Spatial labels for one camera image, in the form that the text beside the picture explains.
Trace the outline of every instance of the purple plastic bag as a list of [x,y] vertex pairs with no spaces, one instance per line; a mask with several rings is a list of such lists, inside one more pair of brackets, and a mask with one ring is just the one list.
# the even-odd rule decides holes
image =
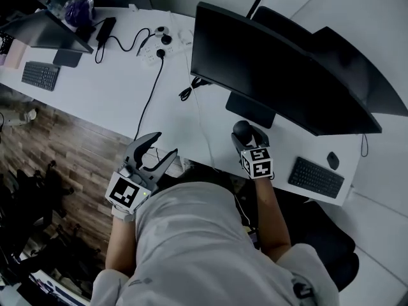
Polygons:
[[74,27],[91,26],[94,0],[70,0],[65,4],[65,21]]

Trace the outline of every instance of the shirt sleeve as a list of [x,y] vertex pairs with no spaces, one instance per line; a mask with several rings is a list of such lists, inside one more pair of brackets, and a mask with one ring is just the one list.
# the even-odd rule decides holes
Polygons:
[[90,306],[115,306],[128,280],[127,275],[116,270],[101,271],[94,281]]
[[276,264],[306,280],[319,306],[340,305],[339,291],[312,246],[296,244]]

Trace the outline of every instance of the monitor stand base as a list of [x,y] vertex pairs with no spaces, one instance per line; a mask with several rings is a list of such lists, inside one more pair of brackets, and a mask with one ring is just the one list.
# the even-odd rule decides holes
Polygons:
[[276,115],[271,109],[235,93],[229,95],[225,108],[268,129]]
[[81,56],[82,53],[80,52],[58,50],[52,63],[57,66],[67,66],[75,68],[76,66],[78,66]]

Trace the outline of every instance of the white t-shirt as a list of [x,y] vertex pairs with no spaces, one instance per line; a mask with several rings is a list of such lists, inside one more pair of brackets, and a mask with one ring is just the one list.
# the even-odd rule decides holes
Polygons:
[[295,276],[318,305],[339,304],[311,246],[295,245],[275,264],[253,247],[234,196],[214,184],[180,184],[151,197],[137,212],[136,237],[135,274],[102,271],[92,306],[302,305]]

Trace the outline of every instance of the power strip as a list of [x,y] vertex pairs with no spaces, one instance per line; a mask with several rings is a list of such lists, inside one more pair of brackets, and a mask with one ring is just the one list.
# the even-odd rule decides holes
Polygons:
[[161,43],[161,39],[157,37],[152,37],[147,43],[150,43],[149,46],[143,47],[140,50],[140,55],[142,57],[142,61],[151,66],[161,59],[156,55],[156,51],[159,49],[163,49],[166,52],[165,58],[168,59],[173,55],[179,54],[183,52],[183,47],[185,50],[193,47],[193,36],[189,31],[181,31],[178,34],[178,38],[172,37],[173,40],[169,45],[164,45]]

